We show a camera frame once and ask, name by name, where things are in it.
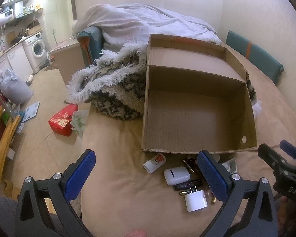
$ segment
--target white sheet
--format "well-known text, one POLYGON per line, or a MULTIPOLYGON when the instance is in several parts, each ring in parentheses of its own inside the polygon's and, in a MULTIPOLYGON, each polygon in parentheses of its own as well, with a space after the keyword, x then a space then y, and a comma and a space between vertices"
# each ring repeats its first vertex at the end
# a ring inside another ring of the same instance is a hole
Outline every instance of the white sheet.
POLYGON ((73 26, 73 34, 89 26, 102 29, 104 49, 118 52, 127 41, 148 42, 151 33, 168 34, 221 44, 215 29, 207 22, 140 3, 90 7, 73 26))

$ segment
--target open cardboard box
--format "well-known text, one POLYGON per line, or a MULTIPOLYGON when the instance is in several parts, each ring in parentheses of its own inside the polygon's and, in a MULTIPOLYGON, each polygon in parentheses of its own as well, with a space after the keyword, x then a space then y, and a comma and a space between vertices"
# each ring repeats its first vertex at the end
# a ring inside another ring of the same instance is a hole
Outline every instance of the open cardboard box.
POLYGON ((246 71, 225 47, 151 34, 142 147, 225 153, 257 146, 246 71))

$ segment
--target small device with screen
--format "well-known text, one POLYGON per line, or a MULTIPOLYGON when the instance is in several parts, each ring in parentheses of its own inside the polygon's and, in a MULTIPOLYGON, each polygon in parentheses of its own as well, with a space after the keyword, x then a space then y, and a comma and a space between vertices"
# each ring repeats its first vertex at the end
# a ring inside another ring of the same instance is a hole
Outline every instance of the small device with screen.
POLYGON ((227 169, 227 171, 230 174, 234 174, 237 172, 237 164, 235 158, 232 158, 231 160, 222 163, 222 165, 225 167, 225 169, 227 169))

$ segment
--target red bag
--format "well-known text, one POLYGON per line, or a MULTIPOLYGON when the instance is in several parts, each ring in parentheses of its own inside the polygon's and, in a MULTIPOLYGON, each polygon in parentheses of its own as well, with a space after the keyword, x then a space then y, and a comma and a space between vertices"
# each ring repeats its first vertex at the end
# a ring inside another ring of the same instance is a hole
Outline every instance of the red bag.
POLYGON ((72 114, 77 110, 77 104, 69 104, 68 106, 64 107, 48 121, 51 129, 54 132, 64 136, 70 136, 72 132, 72 125, 70 124, 72 120, 72 114))

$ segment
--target blue gripper pad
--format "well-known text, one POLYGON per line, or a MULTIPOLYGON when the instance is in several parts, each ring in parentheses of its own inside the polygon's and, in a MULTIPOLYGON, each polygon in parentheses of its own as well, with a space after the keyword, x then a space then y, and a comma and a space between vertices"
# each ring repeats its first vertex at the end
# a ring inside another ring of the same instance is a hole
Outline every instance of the blue gripper pad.
POLYGON ((66 182, 64 197, 67 202, 77 198, 85 181, 95 166, 95 153, 90 150, 66 182))
POLYGON ((296 147, 286 140, 280 141, 280 148, 296 160, 296 147))
POLYGON ((203 151, 197 156, 197 164, 215 197, 222 202, 226 202, 228 200, 227 184, 203 151))

